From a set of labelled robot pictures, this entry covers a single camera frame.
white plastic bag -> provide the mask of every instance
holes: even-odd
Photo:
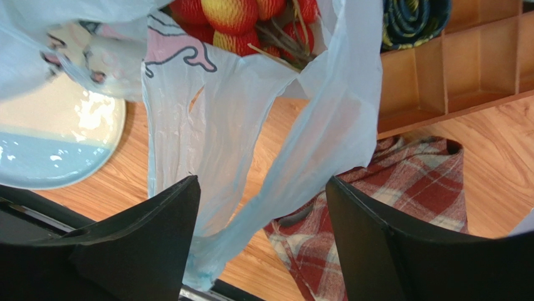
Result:
[[[328,50],[301,74],[261,55],[240,58],[204,45],[164,14],[149,17],[143,77],[149,196],[190,174],[202,189],[186,285],[207,290],[271,219],[304,205],[332,175],[369,163],[382,81],[382,1],[318,2]],[[288,93],[311,101],[260,193],[228,223],[261,126],[289,85]]]
[[[70,49],[51,49],[47,33],[60,26],[85,20],[115,23],[105,24],[104,30],[98,33],[103,36],[115,37],[109,34],[115,32],[121,34],[121,38],[131,38],[131,35],[137,35],[136,29],[142,23],[143,35],[132,40],[143,41],[146,40],[146,15],[169,2],[171,0],[0,0],[0,100],[39,87],[51,79],[51,72],[56,74],[65,71],[74,81],[93,92],[141,101],[139,69],[146,51],[145,42],[97,41],[98,45],[124,44],[116,45],[120,48],[117,57],[122,60],[116,62],[114,69],[108,70],[109,76],[103,83],[95,82],[94,70],[90,70],[90,66],[74,62]],[[58,63],[51,65],[43,59],[44,56],[57,56],[55,60]]]

dark blue patterned cloth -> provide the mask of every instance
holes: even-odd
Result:
[[[430,41],[449,22],[451,8],[451,0],[384,0],[382,49],[406,49]]]

wooden tray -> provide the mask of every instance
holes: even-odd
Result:
[[[519,99],[534,90],[534,11],[521,0],[453,0],[440,36],[383,53],[382,66],[379,137]]]

blue and white plate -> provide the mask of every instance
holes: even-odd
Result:
[[[65,74],[0,101],[0,184],[53,189],[85,179],[112,155],[125,118],[124,100],[89,92]]]

red and yellow fruit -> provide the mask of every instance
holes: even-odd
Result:
[[[263,51],[269,53],[270,55],[279,58],[280,57],[280,50],[275,46],[265,46],[262,49]]]
[[[315,39],[313,38],[313,32],[310,29],[309,26],[306,27],[306,32],[308,33],[308,45],[310,46],[310,51],[313,51],[313,47],[315,46]],[[300,41],[303,45],[306,44],[306,36],[304,35],[304,30],[302,28],[302,25],[300,23],[296,23],[295,26],[293,26],[293,23],[287,24],[284,26],[283,31],[290,36],[295,41]],[[290,55],[287,51],[282,50],[282,53],[285,57],[289,58],[290,60],[293,59],[293,56]]]
[[[201,0],[176,0],[170,3],[169,7],[177,23],[207,24]]]
[[[260,48],[258,35],[251,30],[241,36],[232,36],[215,30],[213,35],[213,46],[217,46],[226,51],[233,52],[239,56],[253,55],[258,52],[248,46],[248,44]]]
[[[300,6],[300,13],[304,23],[310,24],[317,21],[320,15],[317,0],[298,0],[298,5]]]
[[[215,29],[209,25],[180,24],[180,27],[190,36],[193,36],[204,43],[213,45],[213,34]]]
[[[245,34],[258,20],[256,0],[201,0],[201,4],[209,24],[220,33]]]
[[[258,17],[262,21],[271,19],[283,13],[286,0],[256,0],[258,3]]]

